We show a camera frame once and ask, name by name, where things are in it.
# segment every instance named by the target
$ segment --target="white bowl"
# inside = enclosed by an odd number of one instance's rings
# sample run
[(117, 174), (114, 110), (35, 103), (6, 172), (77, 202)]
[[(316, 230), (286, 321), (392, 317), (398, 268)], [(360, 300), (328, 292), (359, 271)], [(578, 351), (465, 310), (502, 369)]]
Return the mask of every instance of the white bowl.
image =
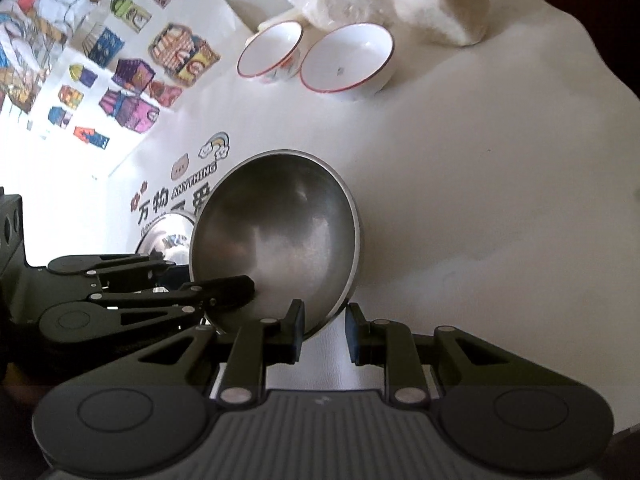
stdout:
[(342, 101), (372, 96), (391, 79), (395, 42), (381, 25), (357, 23), (338, 28), (318, 41), (300, 69), (304, 86)]
[(260, 83), (289, 79), (300, 68), (302, 25), (282, 22), (263, 30), (238, 59), (238, 74)]

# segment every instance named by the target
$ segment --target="white tablecloth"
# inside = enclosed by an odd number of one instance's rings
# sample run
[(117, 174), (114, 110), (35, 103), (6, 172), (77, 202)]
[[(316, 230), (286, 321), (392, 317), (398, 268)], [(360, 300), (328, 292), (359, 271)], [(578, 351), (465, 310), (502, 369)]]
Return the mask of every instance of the white tablecloth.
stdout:
[[(172, 164), (188, 153), (185, 177), (205, 165), (198, 150), (218, 131), (230, 149), (211, 185), (255, 153), (304, 150), (358, 203), (366, 247), (353, 300), (368, 319), (417, 333), (457, 325), (589, 384), (616, 430), (640, 422), (640, 102), (582, 26), (543, 0), (494, 0), (489, 36), (472, 48), (397, 39), (392, 83), (356, 104), (229, 71), (224, 93), (203, 89), (106, 182), (65, 177), (72, 168), (35, 143), (0, 134), (0, 182), (24, 196), (31, 263), (132, 251), (164, 207), (138, 225), (129, 203), (142, 181), (144, 200), (171, 192)], [(164, 209), (193, 208), (197, 187)], [(289, 388), (381, 382), (350, 364), (342, 318), (305, 343), (300, 364), (268, 375)]]

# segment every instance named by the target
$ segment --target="silver metal bowl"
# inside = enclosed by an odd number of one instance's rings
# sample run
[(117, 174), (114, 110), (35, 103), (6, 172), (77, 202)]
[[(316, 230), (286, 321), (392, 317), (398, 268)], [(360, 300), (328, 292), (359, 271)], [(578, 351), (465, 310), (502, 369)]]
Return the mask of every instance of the silver metal bowl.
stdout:
[(156, 250), (165, 260), (177, 265), (189, 263), (191, 235), (195, 218), (187, 213), (165, 213), (158, 217), (140, 240), (136, 253), (151, 254)]
[(233, 168), (209, 195), (191, 240), (191, 279), (254, 280), (251, 303), (210, 320), (223, 332), (280, 319), (299, 299), (309, 337), (350, 298), (360, 246), (358, 212), (340, 176), (307, 153), (266, 152)]

